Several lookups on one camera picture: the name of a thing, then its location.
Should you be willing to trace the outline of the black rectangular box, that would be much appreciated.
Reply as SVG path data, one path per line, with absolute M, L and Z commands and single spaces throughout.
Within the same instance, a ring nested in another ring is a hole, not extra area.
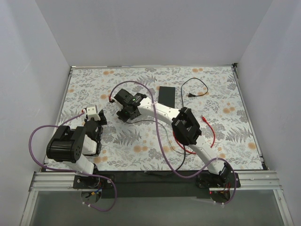
M 175 87 L 159 87 L 158 103 L 175 108 Z

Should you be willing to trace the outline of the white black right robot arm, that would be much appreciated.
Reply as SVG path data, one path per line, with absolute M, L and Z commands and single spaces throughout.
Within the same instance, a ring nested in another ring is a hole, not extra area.
M 121 89 L 115 96 L 109 98 L 109 102 L 115 103 L 119 107 L 117 116 L 126 122 L 129 119 L 137 117 L 137 114 L 151 116 L 155 122 L 162 121 L 172 127 L 175 138 L 184 146 L 190 147 L 197 156 L 205 163 L 198 172 L 190 176 L 184 176 L 175 171 L 168 159 L 164 155 L 169 168 L 177 176 L 189 179 L 199 175 L 205 168 L 208 169 L 207 178 L 209 181 L 222 186 L 234 180 L 233 187 L 237 187 L 238 178 L 231 165 L 223 158 L 217 158 L 214 151 L 205 139 L 202 137 L 200 125 L 193 115 L 190 108 L 174 109 L 154 102 L 144 94 L 131 95 L 124 89 Z

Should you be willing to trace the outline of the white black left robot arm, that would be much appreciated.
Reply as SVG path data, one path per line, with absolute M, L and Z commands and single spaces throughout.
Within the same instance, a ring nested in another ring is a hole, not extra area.
M 58 127 L 49 144 L 46 154 L 49 159 L 62 162 L 71 170 L 93 174 L 97 167 L 88 156 L 98 156 L 102 144 L 103 125 L 107 125 L 104 111 L 97 107 L 86 108 L 85 124 L 71 129 L 69 126 Z

